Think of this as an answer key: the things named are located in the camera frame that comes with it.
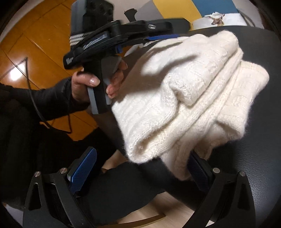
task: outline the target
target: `white knitted garment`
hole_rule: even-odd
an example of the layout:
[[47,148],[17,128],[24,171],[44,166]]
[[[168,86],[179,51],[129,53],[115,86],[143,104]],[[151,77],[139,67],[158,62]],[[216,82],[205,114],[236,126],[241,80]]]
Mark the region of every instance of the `white knitted garment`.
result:
[[269,76],[242,56],[228,31],[164,40],[144,54],[112,107],[129,159],[161,157],[185,180],[192,149],[207,159],[214,147],[243,137],[251,103]]

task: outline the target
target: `black jacket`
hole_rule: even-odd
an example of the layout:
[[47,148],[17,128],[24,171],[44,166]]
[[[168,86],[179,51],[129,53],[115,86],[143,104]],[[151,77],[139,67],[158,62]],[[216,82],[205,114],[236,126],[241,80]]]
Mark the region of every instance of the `black jacket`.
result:
[[[71,78],[49,89],[33,90],[32,94],[46,120],[84,110],[89,105],[78,104],[72,98]],[[60,157],[61,151],[74,153],[73,141],[39,122],[27,89],[0,84],[0,199],[21,210],[35,170],[52,173],[73,161],[72,156]],[[0,227],[16,227],[2,204]]]

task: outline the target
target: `black sleeve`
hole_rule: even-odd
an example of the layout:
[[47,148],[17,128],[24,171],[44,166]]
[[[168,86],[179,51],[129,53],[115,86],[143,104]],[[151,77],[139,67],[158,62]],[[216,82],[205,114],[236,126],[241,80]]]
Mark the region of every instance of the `black sleeve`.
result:
[[[25,106],[35,118],[39,118],[30,98],[28,89],[13,88],[0,84],[0,89],[10,92],[11,97]],[[72,97],[71,77],[58,82],[54,87],[32,90],[35,104],[46,120],[59,118],[69,113],[85,110],[89,103],[80,104]]]

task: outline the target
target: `label on device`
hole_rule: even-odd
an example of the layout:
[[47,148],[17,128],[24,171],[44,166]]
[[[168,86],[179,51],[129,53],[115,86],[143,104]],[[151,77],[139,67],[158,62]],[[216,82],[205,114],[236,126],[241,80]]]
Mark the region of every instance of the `label on device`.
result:
[[90,47],[90,46],[96,44],[97,42],[99,42],[99,41],[101,41],[101,40],[103,40],[103,39],[105,39],[105,38],[107,38],[107,34],[103,34],[103,35],[99,36],[99,37],[96,38],[95,40],[92,40],[92,41],[89,42],[88,44],[84,45],[83,50],[86,50],[88,47]]

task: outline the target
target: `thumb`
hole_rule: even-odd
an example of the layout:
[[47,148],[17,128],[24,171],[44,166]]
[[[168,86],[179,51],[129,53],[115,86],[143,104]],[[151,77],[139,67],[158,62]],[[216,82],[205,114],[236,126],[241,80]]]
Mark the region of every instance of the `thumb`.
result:
[[100,83],[100,80],[94,74],[81,71],[77,72],[77,74],[74,75],[72,80],[75,84],[84,84],[90,87],[96,87]]

